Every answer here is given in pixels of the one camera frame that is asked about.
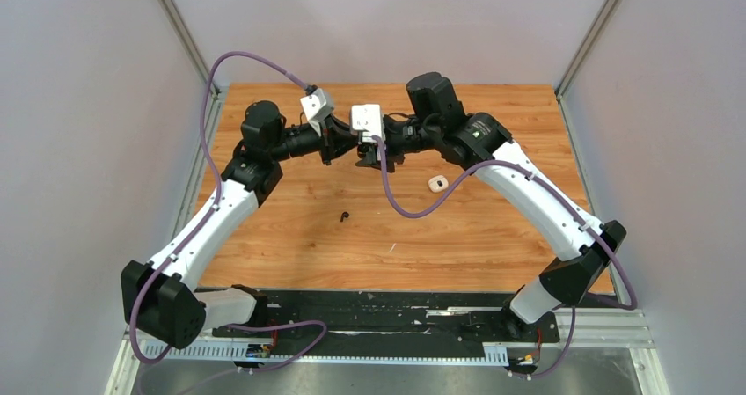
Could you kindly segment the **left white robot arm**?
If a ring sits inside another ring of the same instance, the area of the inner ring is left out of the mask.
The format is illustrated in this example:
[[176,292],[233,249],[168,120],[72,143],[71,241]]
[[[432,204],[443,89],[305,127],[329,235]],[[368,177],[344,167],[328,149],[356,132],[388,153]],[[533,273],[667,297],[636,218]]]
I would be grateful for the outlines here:
[[282,160],[317,152],[330,163],[359,142],[359,121],[337,119],[318,95],[303,97],[301,104],[308,119],[291,127],[274,102],[249,105],[242,139],[205,204],[149,261],[132,260],[124,267],[121,289],[132,343],[139,331],[184,348],[212,328],[237,325],[249,336],[267,330],[270,315],[259,306],[256,290],[241,285],[209,292],[196,288],[228,238],[273,192],[282,178]]

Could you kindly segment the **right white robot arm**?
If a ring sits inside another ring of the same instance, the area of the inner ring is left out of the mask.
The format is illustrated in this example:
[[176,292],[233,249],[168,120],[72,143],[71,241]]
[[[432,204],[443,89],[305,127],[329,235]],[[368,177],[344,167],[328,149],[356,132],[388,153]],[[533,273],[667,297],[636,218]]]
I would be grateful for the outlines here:
[[627,231],[617,220],[603,222],[580,207],[529,160],[511,133],[488,113],[467,113],[452,82],[428,72],[406,84],[413,117],[394,121],[377,104],[354,105],[351,128],[359,136],[361,165],[377,167],[387,198],[388,173],[407,153],[437,150],[464,173],[501,194],[540,232],[554,253],[552,262],[522,286],[503,307],[502,327],[524,340],[538,320],[560,306],[576,306],[600,274],[616,260]]

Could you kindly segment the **white earbud charging case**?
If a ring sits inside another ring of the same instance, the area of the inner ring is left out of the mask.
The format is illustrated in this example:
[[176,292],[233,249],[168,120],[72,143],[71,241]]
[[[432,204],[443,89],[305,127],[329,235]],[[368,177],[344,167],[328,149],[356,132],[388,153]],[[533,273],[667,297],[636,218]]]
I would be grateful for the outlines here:
[[428,180],[428,189],[434,194],[445,191],[449,186],[449,181],[443,175],[436,175]]

